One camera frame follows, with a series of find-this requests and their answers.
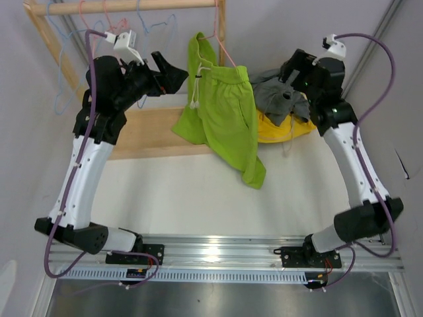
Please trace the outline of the light grey shorts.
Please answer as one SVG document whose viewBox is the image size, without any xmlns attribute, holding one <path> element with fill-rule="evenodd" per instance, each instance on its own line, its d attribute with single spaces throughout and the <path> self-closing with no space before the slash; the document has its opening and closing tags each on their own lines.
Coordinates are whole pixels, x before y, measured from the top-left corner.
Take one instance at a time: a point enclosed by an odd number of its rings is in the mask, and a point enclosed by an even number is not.
<svg viewBox="0 0 423 317">
<path fill-rule="evenodd" d="M 256 108 L 276 126 L 280 126 L 290 114 L 307 123 L 310 120 L 309 103 L 293 89 L 290 81 L 282 81 L 284 70 L 285 65 L 282 65 L 279 69 L 249 75 Z"/>
</svg>

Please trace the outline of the blue hanger of grey shorts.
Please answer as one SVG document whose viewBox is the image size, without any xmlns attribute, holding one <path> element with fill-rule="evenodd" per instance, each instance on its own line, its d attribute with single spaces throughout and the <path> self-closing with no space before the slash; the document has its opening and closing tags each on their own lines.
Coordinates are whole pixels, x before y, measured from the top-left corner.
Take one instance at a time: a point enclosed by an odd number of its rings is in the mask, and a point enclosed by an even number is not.
<svg viewBox="0 0 423 317">
<path fill-rule="evenodd" d="M 152 35 L 157 34 L 158 32 L 161 32 L 163 35 L 167 37 L 165 42 L 165 53 L 167 53 L 169 44 L 174 37 L 174 34 L 177 29 L 177 19 L 175 14 L 169 15 L 165 20 L 155 22 L 152 24 L 147 24 L 145 19 L 143 18 L 143 15 L 141 13 L 140 5 L 142 4 L 142 1 L 137 1 L 137 9 L 136 14 L 139 18 L 143 30 L 143 37 L 141 41 L 141 50 L 142 50 L 142 56 L 145 57 L 146 50 L 149 48 L 149 42 Z"/>
</svg>

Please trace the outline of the pink hanger of green shorts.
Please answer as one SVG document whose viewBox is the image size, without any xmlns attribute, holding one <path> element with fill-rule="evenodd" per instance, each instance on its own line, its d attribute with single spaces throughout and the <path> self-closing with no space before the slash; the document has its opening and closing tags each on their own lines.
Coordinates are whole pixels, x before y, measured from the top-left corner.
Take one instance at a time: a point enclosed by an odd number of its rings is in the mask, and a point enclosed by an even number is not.
<svg viewBox="0 0 423 317">
<path fill-rule="evenodd" d="M 225 36 L 226 36 L 226 2 L 224 0 L 214 0 L 215 14 L 213 22 L 213 34 L 211 36 L 203 37 L 203 40 L 215 38 L 218 43 L 219 55 L 218 64 L 221 67 L 225 67 L 225 63 L 228 61 L 233 67 L 236 67 L 236 63 L 227 51 L 225 47 Z"/>
</svg>

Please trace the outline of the lime green shorts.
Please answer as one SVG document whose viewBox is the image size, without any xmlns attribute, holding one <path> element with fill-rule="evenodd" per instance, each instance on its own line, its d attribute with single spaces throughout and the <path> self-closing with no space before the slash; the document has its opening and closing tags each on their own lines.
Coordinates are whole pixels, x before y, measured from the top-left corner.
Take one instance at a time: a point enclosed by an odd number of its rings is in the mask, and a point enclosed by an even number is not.
<svg viewBox="0 0 423 317">
<path fill-rule="evenodd" d="M 247 68 L 223 67 L 203 33 L 188 43 L 188 102 L 173 133 L 207 145 L 259 189 L 266 168 L 258 157 L 258 115 Z"/>
</svg>

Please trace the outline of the yellow shorts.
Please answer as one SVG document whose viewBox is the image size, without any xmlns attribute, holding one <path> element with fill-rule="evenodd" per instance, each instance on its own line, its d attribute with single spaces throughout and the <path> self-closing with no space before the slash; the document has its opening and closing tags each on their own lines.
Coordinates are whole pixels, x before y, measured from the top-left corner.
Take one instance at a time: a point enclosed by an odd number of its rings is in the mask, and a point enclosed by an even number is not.
<svg viewBox="0 0 423 317">
<path fill-rule="evenodd" d="M 288 115 L 280 125 L 274 125 L 259 110 L 256 110 L 256 114 L 259 143 L 283 143 L 309 134 L 317 128 L 311 121 L 302 122 L 293 114 Z"/>
</svg>

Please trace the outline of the pink hanger of olive shorts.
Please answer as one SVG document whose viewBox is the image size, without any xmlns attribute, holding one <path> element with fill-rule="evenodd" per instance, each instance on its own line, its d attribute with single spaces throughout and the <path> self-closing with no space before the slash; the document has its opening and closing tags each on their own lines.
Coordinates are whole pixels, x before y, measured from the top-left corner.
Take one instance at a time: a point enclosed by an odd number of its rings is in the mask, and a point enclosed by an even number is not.
<svg viewBox="0 0 423 317">
<path fill-rule="evenodd" d="M 120 19 L 116 24 L 113 24 L 112 23 L 112 19 L 110 18 L 110 15 L 108 13 L 107 5 L 106 5 L 106 1 L 105 0 L 102 0 L 101 3 L 102 3 L 102 9 L 103 9 L 104 16 L 106 18 L 106 24 L 108 26 L 108 29 L 105 29 L 105 26 L 104 26 L 102 20 L 99 20 L 96 23 L 94 23 L 92 26 L 90 26 L 87 23 L 87 21 L 86 21 L 86 19 L 84 17 L 84 14 L 82 13 L 83 3 L 85 3 L 84 0 L 80 0 L 79 1 L 78 10 L 79 10 L 79 18 L 82 20 L 82 22 L 85 25 L 86 29 L 93 29 L 94 30 L 96 28 L 96 25 L 97 24 L 100 24 L 102 30 L 105 30 L 107 32 L 111 32 L 113 34 L 119 34 L 122 31 L 125 31 L 126 29 L 129 28 L 130 23 L 129 23 L 129 20 L 127 18 Z"/>
</svg>

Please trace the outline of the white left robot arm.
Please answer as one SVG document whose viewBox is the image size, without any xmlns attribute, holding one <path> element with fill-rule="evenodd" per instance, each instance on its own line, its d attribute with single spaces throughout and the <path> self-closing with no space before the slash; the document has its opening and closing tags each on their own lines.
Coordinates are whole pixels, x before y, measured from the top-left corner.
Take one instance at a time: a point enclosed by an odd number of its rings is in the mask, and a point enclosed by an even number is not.
<svg viewBox="0 0 423 317">
<path fill-rule="evenodd" d="M 125 112 L 143 96 L 159 97 L 179 91 L 188 72 L 172 66 L 153 52 L 158 69 L 147 64 L 97 57 L 86 73 L 88 89 L 77 114 L 73 152 L 58 202 L 47 217 L 38 218 L 36 231 L 86 253 L 120 251 L 129 264 L 143 257 L 142 235 L 91 222 L 96 189 L 119 134 Z"/>
</svg>

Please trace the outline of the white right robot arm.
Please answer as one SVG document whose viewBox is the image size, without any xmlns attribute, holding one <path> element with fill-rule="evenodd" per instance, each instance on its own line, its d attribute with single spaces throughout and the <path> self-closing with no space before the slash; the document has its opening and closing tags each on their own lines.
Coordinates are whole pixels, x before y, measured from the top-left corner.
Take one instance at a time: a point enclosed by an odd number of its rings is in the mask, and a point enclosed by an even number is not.
<svg viewBox="0 0 423 317">
<path fill-rule="evenodd" d="M 353 107 L 342 98 L 344 72 L 339 57 L 318 58 L 297 49 L 280 75 L 283 83 L 305 93 L 311 121 L 331 149 L 348 192 L 350 208 L 305 239 L 301 257 L 312 267 L 327 253 L 360 239 L 394 234 L 395 220 L 404 209 L 401 199 L 392 198 L 382 185 L 364 149 Z"/>
</svg>

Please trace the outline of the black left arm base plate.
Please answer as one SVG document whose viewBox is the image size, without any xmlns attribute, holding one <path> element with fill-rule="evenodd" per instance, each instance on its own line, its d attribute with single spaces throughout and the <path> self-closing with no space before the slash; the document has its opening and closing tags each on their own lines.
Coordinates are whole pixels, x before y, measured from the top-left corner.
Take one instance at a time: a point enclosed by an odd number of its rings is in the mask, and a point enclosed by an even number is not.
<svg viewBox="0 0 423 317">
<path fill-rule="evenodd" d="M 140 250 L 133 249 L 132 252 L 144 253 L 154 256 L 161 265 L 165 255 L 164 244 L 143 244 Z M 146 256 L 133 256 L 127 254 L 111 253 L 107 255 L 105 259 L 106 264 L 118 264 L 118 265 L 154 265 L 155 261 Z"/>
</svg>

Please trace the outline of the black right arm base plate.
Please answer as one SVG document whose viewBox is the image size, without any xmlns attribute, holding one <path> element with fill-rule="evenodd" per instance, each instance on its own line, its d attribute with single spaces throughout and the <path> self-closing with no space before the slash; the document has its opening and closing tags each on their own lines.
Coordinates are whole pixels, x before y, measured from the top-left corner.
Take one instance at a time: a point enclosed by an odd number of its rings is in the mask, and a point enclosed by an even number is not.
<svg viewBox="0 0 423 317">
<path fill-rule="evenodd" d="M 334 268 L 340 269 L 342 261 L 335 251 L 318 253 L 309 247 L 283 246 L 273 250 L 285 268 Z"/>
</svg>

